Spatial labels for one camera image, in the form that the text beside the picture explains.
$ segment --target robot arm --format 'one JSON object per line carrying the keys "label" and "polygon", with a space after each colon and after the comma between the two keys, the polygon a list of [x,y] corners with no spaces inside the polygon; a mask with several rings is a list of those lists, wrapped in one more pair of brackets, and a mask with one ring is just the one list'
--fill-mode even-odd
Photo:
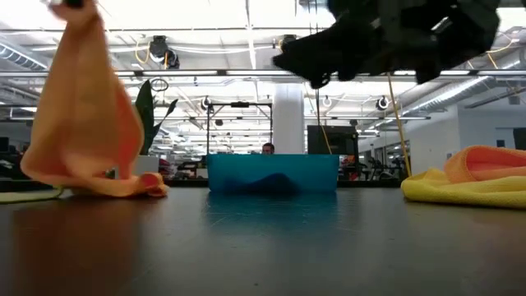
{"label": "robot arm", "polygon": [[499,26],[500,0],[328,0],[329,29],[283,46],[274,64],[319,89],[338,73],[350,81],[414,70],[417,83],[485,53]]}

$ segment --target blue bin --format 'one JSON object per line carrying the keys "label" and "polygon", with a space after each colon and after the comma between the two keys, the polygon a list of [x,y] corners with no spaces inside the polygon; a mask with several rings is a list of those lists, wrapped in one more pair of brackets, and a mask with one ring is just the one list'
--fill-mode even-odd
{"label": "blue bin", "polygon": [[338,181],[337,155],[208,155],[217,193],[327,193]]}

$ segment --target desk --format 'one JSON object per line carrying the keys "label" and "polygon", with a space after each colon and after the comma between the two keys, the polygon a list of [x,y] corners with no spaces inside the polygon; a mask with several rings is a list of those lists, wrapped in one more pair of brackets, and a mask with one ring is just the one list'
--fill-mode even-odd
{"label": "desk", "polygon": [[526,213],[399,189],[0,207],[1,295],[526,294]]}

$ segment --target monitor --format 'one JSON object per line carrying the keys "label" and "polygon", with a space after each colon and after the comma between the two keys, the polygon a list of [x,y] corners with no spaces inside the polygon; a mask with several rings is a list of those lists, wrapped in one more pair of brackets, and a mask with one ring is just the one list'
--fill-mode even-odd
{"label": "monitor", "polygon": [[9,138],[6,136],[0,136],[0,153],[9,152]]}
{"label": "monitor", "polygon": [[320,126],[307,126],[308,154],[358,155],[358,133],[355,127],[324,126],[325,135]]}

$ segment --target wall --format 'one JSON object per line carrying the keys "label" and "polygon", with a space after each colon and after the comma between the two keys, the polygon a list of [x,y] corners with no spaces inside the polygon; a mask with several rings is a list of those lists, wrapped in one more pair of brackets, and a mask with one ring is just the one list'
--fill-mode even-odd
{"label": "wall", "polygon": [[[405,139],[411,146],[413,174],[423,173],[430,167],[442,169],[448,153],[460,150],[459,118],[456,106],[447,112],[434,113],[431,120],[410,121],[404,127]],[[374,140],[361,141],[360,151],[400,143],[397,132],[384,132]]]}
{"label": "wall", "polygon": [[459,111],[460,146],[472,145],[496,146],[496,140],[506,140],[507,148],[513,139],[513,128],[526,127],[524,111],[476,110]]}
{"label": "wall", "polygon": [[495,144],[497,140],[503,140],[505,143],[505,148],[515,149],[515,138],[513,135],[513,128],[496,128]]}

